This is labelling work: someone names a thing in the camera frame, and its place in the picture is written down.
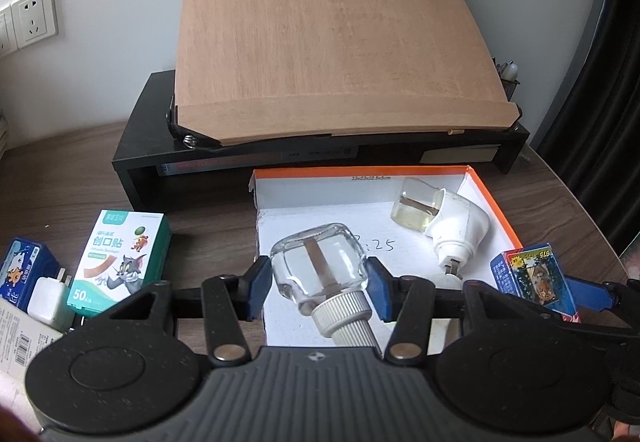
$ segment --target bandage box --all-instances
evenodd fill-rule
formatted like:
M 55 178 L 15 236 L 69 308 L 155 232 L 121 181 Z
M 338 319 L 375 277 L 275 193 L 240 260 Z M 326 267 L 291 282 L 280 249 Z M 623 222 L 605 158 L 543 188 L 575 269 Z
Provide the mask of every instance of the bandage box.
M 170 240 L 162 213 L 101 211 L 66 303 L 91 317 L 158 281 Z

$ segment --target white cardboard box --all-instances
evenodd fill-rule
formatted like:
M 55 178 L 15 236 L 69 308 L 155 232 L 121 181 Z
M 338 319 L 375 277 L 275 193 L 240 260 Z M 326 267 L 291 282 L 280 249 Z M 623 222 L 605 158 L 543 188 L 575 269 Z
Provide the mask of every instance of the white cardboard box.
M 60 332 L 0 299 L 0 406 L 35 432 L 40 424 L 24 390 L 24 374 L 31 359 L 60 337 Z
M 522 247 L 491 194 L 469 166 L 364 166 L 257 169 L 255 191 L 258 253 L 268 255 L 279 239 L 331 222 L 345 224 L 369 256 L 376 256 L 394 276 L 427 276 L 437 271 L 431 239 L 399 226 L 390 218 L 405 177 L 455 191 L 487 212 L 490 227 L 478 252 L 460 275 L 495 287 L 490 262 L 500 252 Z M 382 349 L 394 323 L 385 324 L 375 310 L 370 320 Z M 275 282 L 264 303 L 268 345 L 334 346 L 323 338 L 310 317 L 281 296 Z M 440 352 L 450 337 L 448 320 L 434 321 L 430 353 Z

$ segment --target white charger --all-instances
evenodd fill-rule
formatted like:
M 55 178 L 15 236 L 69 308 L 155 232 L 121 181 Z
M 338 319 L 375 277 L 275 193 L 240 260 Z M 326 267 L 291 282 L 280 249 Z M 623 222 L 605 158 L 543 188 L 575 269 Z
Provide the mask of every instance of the white charger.
M 71 276 L 62 281 L 64 276 L 65 269 L 60 268 L 57 278 L 38 278 L 27 305 L 27 314 L 58 332 L 67 330 L 75 315 L 66 304 Z

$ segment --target wooden board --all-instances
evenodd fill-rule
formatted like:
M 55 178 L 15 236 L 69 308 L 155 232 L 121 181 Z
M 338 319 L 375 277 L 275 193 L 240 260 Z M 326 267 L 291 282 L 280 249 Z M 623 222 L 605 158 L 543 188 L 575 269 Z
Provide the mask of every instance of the wooden board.
M 518 118 L 464 0 L 183 0 L 175 96 L 224 145 Z

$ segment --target cardboard box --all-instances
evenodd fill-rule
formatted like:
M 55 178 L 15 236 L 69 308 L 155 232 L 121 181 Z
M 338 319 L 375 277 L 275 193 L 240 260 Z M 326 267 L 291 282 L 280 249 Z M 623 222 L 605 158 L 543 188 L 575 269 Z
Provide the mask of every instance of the cardboard box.
M 0 372 L 23 382 L 31 359 L 60 337 L 60 332 L 0 299 Z
M 162 213 L 102 210 L 66 303 L 95 316 L 162 276 L 171 231 Z
M 15 238 L 0 267 L 0 298 L 27 312 L 38 278 L 55 278 L 59 270 L 45 244 Z
M 490 263 L 503 251 L 522 247 L 513 228 L 476 172 L 468 166 L 318 167 L 258 169 L 254 172 L 258 253 L 268 255 L 279 239 L 331 222 L 345 224 L 368 255 L 378 257 L 394 276 L 442 272 L 430 238 L 399 226 L 389 214 L 405 177 L 417 177 L 454 191 L 478 204 L 490 227 L 475 257 L 460 270 L 463 279 L 481 279 L 496 287 Z M 373 312 L 372 330 L 381 348 L 394 324 Z M 281 296 L 275 284 L 264 304 L 267 344 L 334 346 L 310 317 Z M 448 320 L 434 320 L 430 353 L 441 351 L 452 330 Z
M 513 294 L 580 322 L 578 308 L 550 244 L 513 249 L 495 257 L 491 271 L 500 292 Z

